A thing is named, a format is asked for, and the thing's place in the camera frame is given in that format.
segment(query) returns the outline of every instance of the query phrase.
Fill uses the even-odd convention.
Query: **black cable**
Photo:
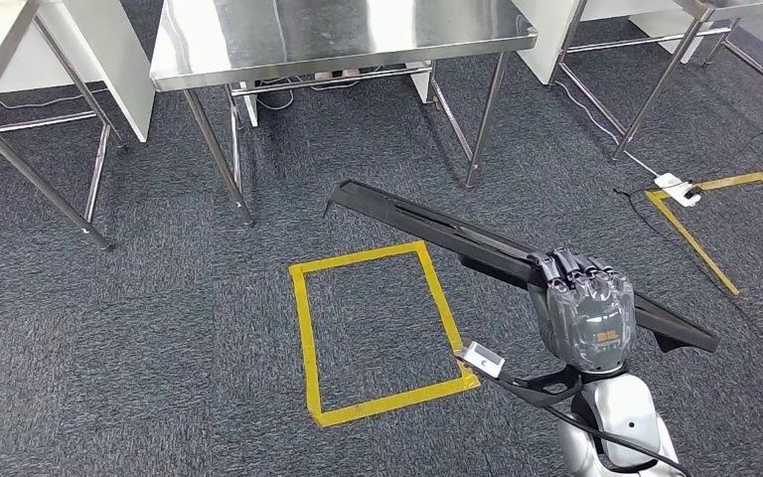
[[[610,442],[614,444],[621,445],[622,447],[627,447],[628,449],[634,450],[636,452],[639,452],[640,454],[645,454],[648,457],[651,457],[652,459],[657,459],[660,462],[663,462],[665,464],[668,464],[670,467],[677,469],[680,473],[682,473],[685,477],[691,477],[691,474],[688,472],[688,469],[686,469],[682,464],[679,464],[678,462],[675,462],[674,460],[660,455],[653,450],[646,449],[645,447],[642,447],[641,445],[634,444],[633,442],[629,440],[625,440],[618,435],[611,434],[609,432],[605,432],[603,430],[598,430],[594,427],[590,427],[583,422],[580,422],[578,420],[572,419],[568,415],[560,412],[559,410],[553,408],[550,405],[547,405],[543,409],[550,412],[552,415],[554,415],[556,418],[562,420],[563,422],[573,425],[574,427],[577,427],[578,429],[586,432],[587,434],[598,437],[599,439],[603,440],[609,440]]]
[[[691,262],[691,264],[694,266],[694,268],[696,268],[696,269],[697,269],[697,271],[699,271],[699,272],[700,272],[700,274],[701,274],[701,275],[703,275],[703,277],[704,277],[704,278],[706,278],[706,280],[708,280],[708,282],[709,282],[709,283],[711,283],[711,284],[712,284],[712,286],[714,286],[714,287],[715,287],[715,290],[717,290],[717,291],[718,291],[718,293],[720,293],[720,294],[721,294],[721,296],[723,296],[723,298],[724,298],[724,299],[725,299],[727,302],[729,302],[729,304],[731,304],[732,306],[734,306],[734,307],[735,307],[735,309],[736,309],[736,310],[738,310],[738,312],[739,312],[739,313],[741,313],[741,315],[742,315],[742,316],[745,318],[744,322],[745,322],[745,323],[746,323],[748,326],[750,326],[750,327],[751,327],[751,330],[752,330],[752,331],[754,331],[754,332],[756,333],[756,335],[759,335],[759,336],[761,336],[761,337],[763,338],[763,328],[762,328],[762,327],[761,327],[761,326],[760,326],[760,325],[759,325],[759,324],[756,322],[756,320],[754,320],[754,319],[753,319],[753,317],[751,317],[751,316],[750,316],[750,315],[749,315],[747,312],[745,312],[745,311],[744,311],[744,310],[743,310],[743,309],[742,309],[742,308],[741,308],[741,307],[738,305],[738,303],[736,303],[736,302],[735,302],[735,300],[733,300],[733,299],[732,299],[732,298],[731,298],[731,297],[730,297],[730,296],[727,294],[727,291],[726,291],[726,290],[724,290],[723,288],[721,288],[721,286],[720,286],[720,285],[718,285],[718,284],[715,282],[715,279],[714,279],[714,278],[713,278],[711,275],[709,275],[709,274],[708,274],[708,273],[707,273],[705,270],[703,270],[703,267],[702,267],[702,266],[701,266],[701,265],[700,265],[698,262],[694,261],[694,259],[692,258],[692,254],[691,254],[691,252],[690,252],[688,249],[686,249],[685,247],[683,247],[683,246],[682,246],[680,243],[677,243],[677,242],[676,242],[676,241],[674,241],[673,239],[669,238],[669,237],[668,237],[668,235],[666,235],[666,234],[663,234],[663,233],[662,233],[662,232],[661,232],[659,229],[657,229],[656,227],[654,227],[654,226],[651,224],[651,222],[650,222],[650,221],[648,221],[648,219],[647,219],[647,218],[646,218],[646,217],[645,217],[645,216],[644,216],[644,215],[643,215],[641,212],[639,212],[639,209],[637,209],[637,208],[636,208],[636,204],[633,202],[633,196],[634,196],[634,195],[636,195],[636,194],[638,194],[638,193],[640,193],[640,192],[647,192],[647,191],[651,191],[651,190],[655,190],[655,189],[640,189],[640,190],[638,190],[638,191],[633,191],[633,192],[631,192],[631,193],[627,193],[627,192],[619,191],[618,189],[613,189],[613,192],[615,192],[616,194],[619,194],[619,195],[625,196],[625,197],[627,198],[628,202],[630,203],[630,208],[631,208],[631,209],[633,209],[633,213],[634,213],[634,214],[636,214],[636,215],[639,217],[639,219],[641,219],[641,220],[642,220],[642,222],[644,222],[644,223],[645,223],[645,225],[646,225],[646,226],[648,226],[648,228],[649,228],[649,229],[651,229],[652,231],[654,231],[654,232],[655,232],[655,233],[656,233],[658,236],[662,237],[662,238],[663,238],[665,241],[667,241],[668,243],[670,243],[670,244],[672,244],[672,245],[676,246],[677,248],[679,248],[679,249],[680,249],[680,251],[682,251],[682,252],[683,252],[683,253],[686,255],[686,257],[688,258],[688,261],[690,261],[690,262]]]

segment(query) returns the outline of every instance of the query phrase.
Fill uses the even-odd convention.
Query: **white cable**
[[[95,89],[95,90],[90,91],[90,92],[92,94],[95,94],[95,93],[103,92],[103,91],[108,91],[108,88],[104,87],[104,88],[101,88],[101,89]],[[77,96],[59,97],[57,99],[52,99],[51,101],[41,102],[41,103],[38,103],[38,104],[15,104],[15,105],[5,104],[4,101],[2,101],[0,99],[0,104],[1,104],[1,107],[5,108],[5,109],[22,109],[23,107],[46,107],[46,106],[50,106],[52,104],[57,104],[58,102],[72,101],[72,100],[75,100],[75,99],[80,99],[82,97],[83,97],[82,94],[78,94]]]
[[[373,70],[371,73],[379,72],[382,68],[384,68],[384,67],[376,67],[376,69]],[[361,81],[359,79],[356,79],[355,81],[348,82],[348,83],[345,83],[345,84],[333,84],[331,86],[311,86],[311,89],[315,90],[315,91],[325,91],[327,89],[346,89],[348,87],[355,86],[359,82],[361,82]]]
[[[384,68],[384,67],[376,67],[376,69],[373,70],[372,73],[379,72],[382,68]],[[275,84],[275,83],[280,82],[280,81],[294,82],[293,80],[291,80],[292,78],[296,79],[298,82],[302,82],[303,81],[303,79],[300,78],[300,77],[281,77],[281,78],[277,78],[277,79],[263,79],[261,81],[261,83],[262,84]],[[315,91],[325,91],[325,90],[328,90],[328,89],[346,89],[348,87],[355,86],[359,82],[361,82],[361,81],[359,79],[356,79],[355,81],[351,81],[351,82],[348,82],[348,83],[345,83],[345,84],[333,84],[331,86],[311,86],[311,89],[313,89]],[[258,97],[256,98],[256,101],[258,101],[259,104],[261,104],[262,106],[264,106],[267,109],[270,109],[271,111],[280,111],[280,110],[285,109],[286,107],[288,107],[288,106],[290,106],[291,104],[294,103],[294,91],[292,89],[289,89],[288,92],[291,94],[291,98],[288,99],[288,102],[286,102],[285,104],[282,104],[281,106],[271,106],[270,104],[267,104],[266,102],[262,101]]]
[[[285,81],[285,80],[287,80],[288,82],[293,82],[293,81],[291,81],[291,77],[281,77],[281,78],[277,78],[277,79],[262,79],[261,83],[262,84],[275,84],[275,83],[278,83],[280,81]],[[271,106],[270,104],[268,104],[268,103],[262,101],[261,99],[259,99],[258,95],[256,95],[256,99],[255,100],[256,100],[256,102],[261,104],[265,109],[270,109],[271,111],[281,111],[282,109],[285,109],[285,108],[287,108],[288,106],[290,106],[291,104],[294,103],[294,91],[292,89],[289,89],[288,93],[291,94],[291,98],[288,99],[288,102],[282,104],[281,106]]]
[[[602,126],[600,122],[596,121],[596,120],[595,120],[595,118],[592,116],[592,113],[591,113],[591,112],[589,112],[589,109],[588,109],[586,106],[584,106],[583,104],[581,104],[581,103],[580,103],[580,101],[578,101],[577,99],[575,99],[575,98],[574,98],[574,96],[572,96],[572,95],[571,95],[571,92],[569,92],[569,90],[568,90],[568,87],[566,87],[566,85],[565,85],[565,84],[563,84],[563,83],[562,83],[562,82],[560,82],[560,81],[555,81],[555,83],[559,84],[559,85],[560,85],[560,86],[563,88],[563,90],[565,90],[565,91],[566,91],[566,94],[568,95],[568,98],[569,98],[569,99],[571,99],[571,102],[573,102],[573,103],[577,104],[577,105],[578,105],[578,106],[580,106],[580,107],[581,107],[581,108],[582,108],[584,111],[586,111],[586,115],[587,115],[587,116],[589,116],[589,120],[591,120],[593,124],[595,124],[596,126],[598,126],[598,129],[600,129],[600,130],[604,131],[605,133],[607,133],[607,135],[608,135],[608,136],[610,136],[610,137],[613,139],[613,141],[614,141],[616,144],[618,144],[618,143],[619,143],[619,140],[618,140],[618,138],[616,137],[616,135],[615,135],[615,134],[613,134],[612,132],[610,132],[610,130],[609,130],[609,129],[607,129],[606,127]],[[650,172],[651,174],[653,174],[655,177],[660,177],[660,175],[659,175],[659,174],[657,174],[657,172],[656,172],[655,170],[651,169],[651,168],[650,168],[650,167],[648,167],[648,166],[647,166],[647,165],[646,165],[644,162],[642,162],[642,161],[640,161],[639,159],[637,159],[637,158],[636,158],[636,156],[634,156],[633,154],[631,154],[631,153],[630,153],[630,152],[628,152],[627,150],[625,150],[625,151],[624,151],[624,153],[625,153],[625,155],[626,155],[627,157],[629,157],[629,158],[633,159],[633,161],[634,161],[634,162],[636,162],[636,163],[637,163],[637,164],[639,164],[640,166],[644,167],[644,168],[645,168],[645,169],[646,169],[648,172]]]

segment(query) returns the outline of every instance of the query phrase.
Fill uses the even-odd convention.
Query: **robot finger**
[[[580,271],[586,274],[586,276],[592,276],[592,274],[598,270],[598,267],[592,264],[589,257],[582,253],[574,253],[574,261],[577,262]]]
[[[613,267],[608,265],[604,260],[598,258],[597,256],[589,256],[589,261],[592,262],[593,265],[595,265],[596,268],[598,268],[601,271],[610,273],[615,270],[613,270]]]
[[[573,279],[575,275],[580,273],[580,267],[577,264],[577,260],[574,259],[574,254],[568,248],[562,246],[555,248],[551,252],[551,256],[556,258],[565,272],[565,276],[568,279]]]
[[[555,288],[558,291],[568,290],[566,278],[563,276],[553,257],[540,251],[536,251],[528,255],[528,258],[536,263],[542,270],[542,274],[545,276],[545,281],[548,283],[549,287]]]

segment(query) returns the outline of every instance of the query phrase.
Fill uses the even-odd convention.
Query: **gray carpet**
[[[152,51],[161,2],[125,4]],[[637,31],[617,21],[581,35]],[[762,45],[739,41],[763,61]],[[570,62],[627,117],[666,60],[648,46]],[[439,65],[473,136],[494,61]],[[201,96],[226,143],[221,92]],[[0,122],[30,112],[0,109]],[[680,68],[651,116],[631,150],[660,171],[696,180],[763,171],[763,133],[750,140],[763,132],[763,79],[726,53],[709,69]],[[81,122],[9,140],[79,204],[98,132]],[[661,234],[613,192],[647,188],[650,176],[610,162],[609,139],[518,58],[472,190],[445,118],[418,103],[408,79],[299,91],[242,135],[253,229],[239,224],[182,96],[160,94],[150,142],[108,160],[97,226],[114,253],[96,252],[0,158],[0,476],[565,475],[554,419],[489,384],[325,429],[312,421],[287,267],[412,239],[341,209],[323,218],[330,188],[347,177],[538,247],[600,254],[716,330],[713,355],[664,355],[642,332],[632,369],[694,475],[763,476],[762,186],[676,210],[742,289],[731,301],[643,195],[636,207]],[[523,291],[429,252],[464,339],[523,376],[557,369]],[[321,271],[308,289],[325,410],[455,376],[413,255]]]

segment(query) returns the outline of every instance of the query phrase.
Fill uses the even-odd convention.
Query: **power strip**
[[[700,187],[691,181],[681,181],[671,172],[654,179],[654,182],[683,207],[694,207],[700,202]]]

